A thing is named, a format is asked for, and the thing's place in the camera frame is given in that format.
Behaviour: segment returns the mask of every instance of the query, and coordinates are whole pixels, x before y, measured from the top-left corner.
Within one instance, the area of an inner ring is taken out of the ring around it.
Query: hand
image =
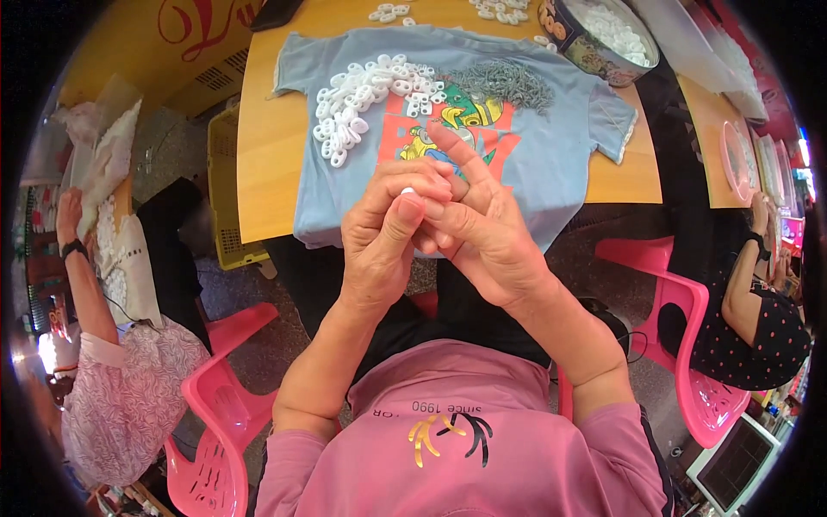
[[[459,136],[434,122],[428,135],[468,179],[466,183],[451,172],[452,201],[425,200],[425,221],[456,239],[440,246],[442,254],[485,300],[506,310],[553,290],[558,282],[528,233],[514,196]],[[438,237],[434,234],[437,242],[444,241]]]
[[[57,204],[57,243],[60,248],[78,238],[78,223],[84,215],[80,199],[83,193],[77,187],[72,187],[60,195]]]
[[[444,175],[450,170],[450,164],[431,159],[379,164],[365,194],[342,219],[345,275],[341,297],[348,306],[381,318],[399,300],[414,258],[411,239],[436,249],[419,228],[425,215],[423,197],[449,201],[451,185],[440,171]],[[401,194],[406,187],[416,192]]]
[[[753,194],[753,232],[760,236],[767,233],[767,221],[769,219],[769,212],[767,211],[767,201],[764,198],[764,193],[760,190]]]

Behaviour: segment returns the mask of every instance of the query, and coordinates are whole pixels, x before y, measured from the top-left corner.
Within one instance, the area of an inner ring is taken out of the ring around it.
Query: smartphone
[[[287,25],[304,0],[267,0],[250,24],[253,32],[266,31]]]

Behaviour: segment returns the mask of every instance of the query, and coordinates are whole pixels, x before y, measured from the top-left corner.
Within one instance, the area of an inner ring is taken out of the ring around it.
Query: yellow plastic crate
[[[261,241],[241,244],[236,182],[237,140],[238,104],[213,117],[207,129],[209,203],[213,207],[218,263],[223,270],[270,258]]]

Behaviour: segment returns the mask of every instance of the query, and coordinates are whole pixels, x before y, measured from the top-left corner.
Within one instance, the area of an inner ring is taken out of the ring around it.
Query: wrist strap
[[[60,258],[63,259],[63,262],[66,262],[66,257],[69,256],[72,251],[79,251],[86,257],[86,261],[89,261],[89,252],[86,251],[86,246],[84,246],[80,239],[74,239],[69,244],[65,244],[60,250]]]
[[[772,254],[764,247],[764,237],[761,237],[756,232],[750,232],[747,236],[748,241],[755,241],[758,244],[758,259],[760,261],[769,261]]]

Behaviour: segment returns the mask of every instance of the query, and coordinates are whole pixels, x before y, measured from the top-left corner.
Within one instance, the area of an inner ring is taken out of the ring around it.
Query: tiled floor
[[[144,201],[174,178],[206,170],[206,121],[188,122],[166,110],[152,115],[139,129],[136,156],[143,158],[152,148],[151,167],[147,160],[136,164],[134,197]],[[605,208],[586,206],[580,219],[605,218]],[[654,238],[666,235],[659,206],[621,208],[623,217],[565,233],[547,254],[551,270],[577,295],[594,295],[632,325],[641,323],[652,307],[654,279],[644,274],[593,258],[595,244],[606,237]],[[274,304],[280,316],[234,351],[229,361],[241,383],[252,393],[264,394],[278,388],[287,367],[308,344],[299,316],[280,284],[266,280],[254,266],[223,271],[213,258],[198,260],[202,300],[211,319],[224,318],[261,301]],[[409,292],[435,288],[435,267],[418,261]],[[687,436],[677,407],[674,379],[646,358],[629,367],[638,402],[649,413],[653,434],[662,453],[680,444]],[[556,386],[552,386],[551,407],[556,408]],[[349,414],[344,414],[346,423]],[[175,432],[185,454],[198,442],[203,424],[188,413]],[[256,483],[261,468],[260,452],[265,431],[247,449],[245,458],[250,483]]]

